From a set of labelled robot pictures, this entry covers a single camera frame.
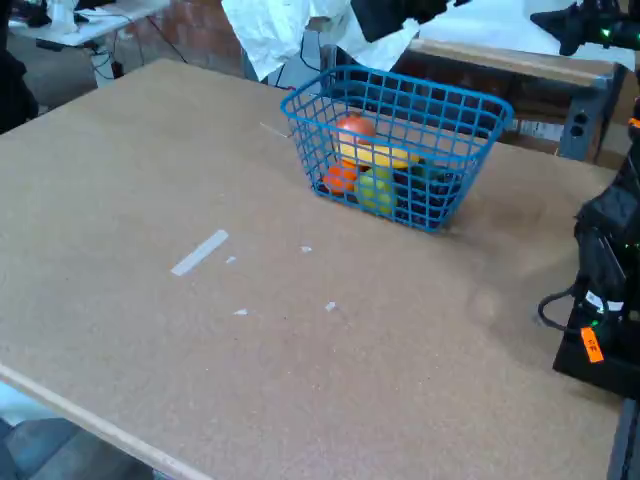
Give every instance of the orange tag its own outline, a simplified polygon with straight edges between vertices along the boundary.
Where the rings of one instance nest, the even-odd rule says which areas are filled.
[[[587,355],[589,355],[589,361],[591,363],[599,363],[604,361],[602,356],[602,350],[600,350],[600,344],[596,338],[596,334],[591,327],[584,327],[580,329],[580,335],[584,342],[584,348],[587,349]]]

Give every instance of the desk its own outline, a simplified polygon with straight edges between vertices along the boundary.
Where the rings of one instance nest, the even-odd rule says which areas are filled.
[[[575,93],[565,121],[565,135],[560,141],[558,154],[576,160],[583,160],[587,155],[600,121],[600,138],[604,138],[627,72],[622,65],[600,61],[426,39],[413,40],[409,51],[541,78],[572,87]]]
[[[94,42],[97,47],[88,49],[94,67],[96,83],[99,87],[106,85],[113,77],[111,55],[104,43],[104,36],[117,32],[128,24],[148,17],[169,6],[170,0],[118,0],[117,3],[98,7],[95,10],[80,10],[79,14],[89,19],[88,23],[78,25],[78,31],[60,33],[45,25],[30,28],[15,20],[9,21],[9,28],[15,35],[45,40],[67,47],[81,47]]]
[[[532,317],[613,172],[496,145],[427,235],[314,196],[282,96],[161,61],[0,137],[0,380],[178,479],[605,478]]]

